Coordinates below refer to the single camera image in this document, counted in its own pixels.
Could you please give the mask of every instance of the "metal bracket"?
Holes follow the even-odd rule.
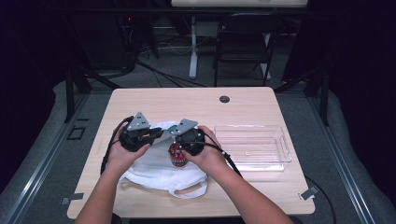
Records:
[[[182,135],[183,133],[186,133],[187,131],[191,130],[198,124],[197,121],[189,120],[189,119],[183,119],[175,128],[174,131],[171,132],[173,135]]]
[[[81,200],[83,196],[84,193],[72,194],[68,198],[62,198],[60,204],[70,204],[71,201]]]
[[[314,187],[306,190],[304,193],[300,194],[299,196],[301,199],[307,200],[309,198],[315,198],[315,194],[318,193],[318,189]]]
[[[136,116],[134,116],[134,119],[131,121],[131,123],[128,125],[127,130],[128,131],[136,131],[136,130],[141,130],[141,129],[147,129],[149,128],[149,122],[143,116],[141,112],[137,112]]]

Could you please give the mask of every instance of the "white cloth bag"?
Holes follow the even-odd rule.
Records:
[[[148,189],[168,190],[171,195],[180,199],[204,195],[207,188],[207,174],[190,161],[183,167],[174,166],[168,153],[172,143],[170,133],[164,132],[163,137],[157,139],[145,155],[134,162],[120,181],[127,179]],[[177,190],[197,184],[201,187],[193,192],[176,194]]]

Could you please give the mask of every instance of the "chair leg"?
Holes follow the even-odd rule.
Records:
[[[215,69],[215,82],[213,84],[214,87],[218,86],[218,67],[219,67],[219,62],[215,60],[213,63],[213,68]]]
[[[270,71],[270,64],[267,64],[267,67],[265,68],[265,73],[264,73],[264,80],[262,81],[262,85],[265,86],[265,82],[267,81],[268,78],[268,72]]]

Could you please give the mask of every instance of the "hand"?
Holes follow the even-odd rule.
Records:
[[[119,129],[114,137],[114,144],[110,149],[106,166],[106,170],[111,170],[111,172],[119,176],[122,176],[131,167],[132,163],[143,156],[150,147],[150,144],[145,144],[136,152],[128,151],[120,143],[122,129],[123,127]]]
[[[221,147],[215,134],[210,129],[208,129],[206,126],[198,126],[198,129],[204,132],[206,143]],[[220,166],[227,166],[224,156],[217,149],[211,146],[204,146],[202,152],[196,156],[192,156],[186,150],[183,150],[183,154],[188,161],[195,163],[199,168],[201,168],[201,170],[209,175],[211,175],[212,171],[218,169]]]

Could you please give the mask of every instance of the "chair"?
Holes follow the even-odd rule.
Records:
[[[222,63],[260,63],[267,67],[262,85],[268,77],[276,37],[282,31],[283,21],[276,15],[259,13],[236,13],[225,16],[219,23],[217,47],[213,69],[218,85],[218,67]]]

